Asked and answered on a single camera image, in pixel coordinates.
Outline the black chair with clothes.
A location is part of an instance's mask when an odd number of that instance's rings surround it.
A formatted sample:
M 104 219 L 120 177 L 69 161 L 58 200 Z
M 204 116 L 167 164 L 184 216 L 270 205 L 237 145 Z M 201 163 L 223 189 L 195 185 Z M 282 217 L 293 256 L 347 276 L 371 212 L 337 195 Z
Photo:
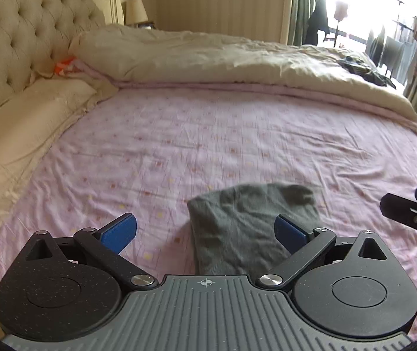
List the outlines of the black chair with clothes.
M 348 4 L 338 2 L 336 5 L 336 11 L 334 13 L 334 19 L 336 20 L 336 32 L 334 44 L 338 37 L 339 24 L 348 16 Z M 329 16 L 327 10 L 326 0 L 317 0 L 315 9 L 313 10 L 306 26 L 305 37 L 302 41 L 303 45 L 318 45 L 318 32 L 323 32 L 326 36 L 329 35 Z

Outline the orange patterned cloth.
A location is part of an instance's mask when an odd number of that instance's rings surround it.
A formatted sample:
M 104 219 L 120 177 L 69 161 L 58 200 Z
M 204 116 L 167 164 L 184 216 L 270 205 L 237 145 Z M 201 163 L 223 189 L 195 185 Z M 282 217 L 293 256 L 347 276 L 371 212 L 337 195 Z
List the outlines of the orange patterned cloth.
M 76 66 L 76 58 L 69 57 L 57 62 L 54 65 L 54 75 L 58 77 L 66 77 L 68 75 L 76 74 L 80 71 Z

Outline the bedside lamp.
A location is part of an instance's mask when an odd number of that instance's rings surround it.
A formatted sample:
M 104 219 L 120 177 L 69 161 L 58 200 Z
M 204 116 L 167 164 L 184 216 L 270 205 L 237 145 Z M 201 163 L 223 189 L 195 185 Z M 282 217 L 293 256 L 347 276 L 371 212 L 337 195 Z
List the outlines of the bedside lamp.
M 147 16 L 143 0 L 127 0 L 125 4 L 125 25 L 142 29 L 155 29 L 155 23 Z

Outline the cream pillow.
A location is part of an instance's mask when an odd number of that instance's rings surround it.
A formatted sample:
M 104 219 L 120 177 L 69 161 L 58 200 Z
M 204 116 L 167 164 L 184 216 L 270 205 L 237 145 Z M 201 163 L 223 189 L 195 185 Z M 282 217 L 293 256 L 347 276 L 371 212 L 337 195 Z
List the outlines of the cream pillow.
M 42 157 L 99 97 L 80 79 L 41 79 L 0 107 L 0 227 Z

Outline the beige duvet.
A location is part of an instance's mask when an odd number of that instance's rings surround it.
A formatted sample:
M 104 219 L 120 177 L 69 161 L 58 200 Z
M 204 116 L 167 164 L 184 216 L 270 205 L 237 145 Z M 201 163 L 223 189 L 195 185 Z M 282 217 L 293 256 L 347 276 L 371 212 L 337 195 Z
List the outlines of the beige duvet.
M 107 25 L 77 35 L 69 52 L 116 82 L 286 86 L 349 98 L 417 122 L 417 113 L 402 94 L 371 84 L 337 63 L 345 56 L 371 63 L 353 51 Z

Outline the grey argyle knit sweater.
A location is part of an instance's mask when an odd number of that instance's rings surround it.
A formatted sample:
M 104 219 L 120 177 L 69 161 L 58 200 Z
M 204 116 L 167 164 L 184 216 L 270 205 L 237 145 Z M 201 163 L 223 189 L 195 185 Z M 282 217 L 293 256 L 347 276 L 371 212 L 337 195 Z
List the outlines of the grey argyle knit sweater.
M 320 226 L 313 191 L 303 185 L 245 184 L 188 201 L 196 273 L 256 280 L 290 253 L 275 238 L 279 215 L 313 230 Z

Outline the green curtain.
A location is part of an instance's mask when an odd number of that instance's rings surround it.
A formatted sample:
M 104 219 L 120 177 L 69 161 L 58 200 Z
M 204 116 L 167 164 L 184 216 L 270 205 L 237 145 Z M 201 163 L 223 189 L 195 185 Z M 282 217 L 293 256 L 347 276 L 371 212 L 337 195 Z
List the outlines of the green curtain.
M 287 45 L 300 46 L 305 39 L 308 20 L 317 0 L 291 0 Z

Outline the dark clothes on duvet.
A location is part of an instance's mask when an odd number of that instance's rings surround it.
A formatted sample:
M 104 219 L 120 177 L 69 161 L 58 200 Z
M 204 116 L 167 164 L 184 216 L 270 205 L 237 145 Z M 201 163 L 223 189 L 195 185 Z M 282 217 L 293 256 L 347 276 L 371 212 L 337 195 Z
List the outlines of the dark clothes on duvet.
M 395 84 L 389 77 L 381 74 L 376 66 L 373 66 L 359 56 L 345 56 L 342 59 L 338 59 L 337 63 L 349 73 L 358 75 L 371 84 L 380 87 L 390 86 L 391 88 L 396 89 Z

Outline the hanging laundry on rack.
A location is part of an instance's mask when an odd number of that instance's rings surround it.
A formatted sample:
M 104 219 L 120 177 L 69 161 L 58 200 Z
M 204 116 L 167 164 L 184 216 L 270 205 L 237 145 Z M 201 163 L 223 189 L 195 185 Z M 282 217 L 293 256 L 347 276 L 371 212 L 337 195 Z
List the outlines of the hanging laundry on rack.
M 388 78 L 406 86 L 417 62 L 417 5 L 395 0 L 389 16 L 369 32 L 365 53 Z

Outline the pink patterned bed sheet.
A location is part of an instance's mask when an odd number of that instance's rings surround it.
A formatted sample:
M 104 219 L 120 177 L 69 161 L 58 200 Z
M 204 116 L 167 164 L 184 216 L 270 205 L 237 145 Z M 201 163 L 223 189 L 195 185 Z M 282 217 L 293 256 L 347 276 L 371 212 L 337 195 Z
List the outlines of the pink patterned bed sheet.
M 312 189 L 338 235 L 376 231 L 417 286 L 417 232 L 379 210 L 388 192 L 417 188 L 412 124 L 352 101 L 239 86 L 122 90 L 82 117 L 0 228 L 0 280 L 34 231 L 69 236 L 124 212 L 139 224 L 128 260 L 157 277 L 191 274 L 188 200 L 271 182 Z

